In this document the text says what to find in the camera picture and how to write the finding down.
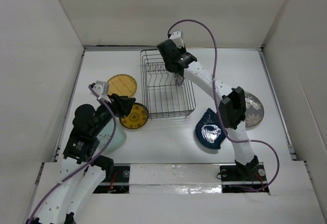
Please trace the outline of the dark blue leaf plate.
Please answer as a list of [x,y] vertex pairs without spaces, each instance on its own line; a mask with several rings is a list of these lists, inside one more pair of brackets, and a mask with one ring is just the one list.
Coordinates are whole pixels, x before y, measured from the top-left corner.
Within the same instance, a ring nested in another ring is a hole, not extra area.
[[202,115],[195,127],[198,141],[210,150],[220,150],[226,136],[222,130],[218,116],[211,108]]

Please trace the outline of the yellow plate brown rim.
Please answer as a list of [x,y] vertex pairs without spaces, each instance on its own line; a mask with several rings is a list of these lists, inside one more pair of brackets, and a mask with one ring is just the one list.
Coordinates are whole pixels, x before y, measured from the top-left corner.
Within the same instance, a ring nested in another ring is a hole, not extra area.
[[140,103],[134,103],[131,112],[127,117],[120,118],[120,123],[124,128],[137,130],[143,127],[149,119],[148,109]]

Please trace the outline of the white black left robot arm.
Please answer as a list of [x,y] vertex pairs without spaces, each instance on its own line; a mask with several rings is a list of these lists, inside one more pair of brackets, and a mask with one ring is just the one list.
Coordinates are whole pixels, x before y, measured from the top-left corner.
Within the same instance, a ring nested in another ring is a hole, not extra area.
[[126,140],[117,119],[129,115],[136,99],[117,94],[97,99],[98,108],[83,104],[75,110],[57,183],[37,204],[27,223],[74,223],[96,187],[113,178],[113,159],[102,153]]

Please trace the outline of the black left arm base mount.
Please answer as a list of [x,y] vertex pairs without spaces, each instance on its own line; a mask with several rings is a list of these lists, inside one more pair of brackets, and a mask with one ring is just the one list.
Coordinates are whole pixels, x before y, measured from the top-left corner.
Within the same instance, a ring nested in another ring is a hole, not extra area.
[[130,164],[118,164],[114,171],[102,182],[105,193],[129,193]]

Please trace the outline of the round woven bamboo tray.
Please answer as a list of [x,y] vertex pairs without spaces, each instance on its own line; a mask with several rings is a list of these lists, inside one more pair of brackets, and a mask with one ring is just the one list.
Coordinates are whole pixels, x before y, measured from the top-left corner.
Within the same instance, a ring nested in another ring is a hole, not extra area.
[[133,97],[137,91],[136,79],[128,74],[117,74],[112,76],[107,83],[109,84],[108,94]]

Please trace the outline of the grey deer pattern plate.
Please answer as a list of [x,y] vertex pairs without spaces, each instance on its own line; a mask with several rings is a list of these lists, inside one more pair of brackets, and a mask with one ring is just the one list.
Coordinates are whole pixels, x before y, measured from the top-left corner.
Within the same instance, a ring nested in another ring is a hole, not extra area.
[[264,118],[264,106],[261,101],[253,94],[245,92],[246,112],[245,126],[246,128],[256,127]]

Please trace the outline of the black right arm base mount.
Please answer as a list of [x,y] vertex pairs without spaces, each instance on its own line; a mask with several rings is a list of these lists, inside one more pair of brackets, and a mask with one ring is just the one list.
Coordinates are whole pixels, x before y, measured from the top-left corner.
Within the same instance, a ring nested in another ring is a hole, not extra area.
[[259,164],[250,174],[241,173],[236,165],[220,165],[220,176],[222,182],[232,183],[248,183],[252,184],[256,181],[259,183],[267,182],[263,165]]

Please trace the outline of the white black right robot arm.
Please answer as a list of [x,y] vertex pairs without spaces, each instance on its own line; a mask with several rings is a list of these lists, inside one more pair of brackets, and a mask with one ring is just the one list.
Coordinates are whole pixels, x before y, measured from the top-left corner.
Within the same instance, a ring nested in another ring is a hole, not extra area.
[[259,165],[258,157],[249,142],[245,127],[246,101],[241,87],[232,88],[220,81],[215,81],[185,47],[178,48],[173,40],[168,39],[157,45],[165,62],[166,70],[177,73],[190,80],[218,103],[220,124],[227,132],[235,153],[236,174],[242,180],[254,175]]

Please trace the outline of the blue floral white plate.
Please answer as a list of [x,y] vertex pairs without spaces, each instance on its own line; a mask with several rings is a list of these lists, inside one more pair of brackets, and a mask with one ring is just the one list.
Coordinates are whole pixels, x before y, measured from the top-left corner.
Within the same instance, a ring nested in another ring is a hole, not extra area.
[[181,86],[183,84],[183,81],[184,81],[184,77],[181,76],[180,74],[178,73],[175,73],[174,74],[174,80],[175,80],[175,84],[176,86]]

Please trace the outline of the light teal berry plate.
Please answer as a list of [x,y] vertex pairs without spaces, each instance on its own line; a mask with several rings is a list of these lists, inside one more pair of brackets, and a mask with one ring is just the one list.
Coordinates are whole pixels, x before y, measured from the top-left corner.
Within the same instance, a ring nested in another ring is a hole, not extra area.
[[111,138],[112,140],[103,151],[103,154],[113,153],[120,148],[127,139],[127,135],[118,118],[115,118],[115,120],[112,119],[97,136],[99,141],[97,150],[102,150]]

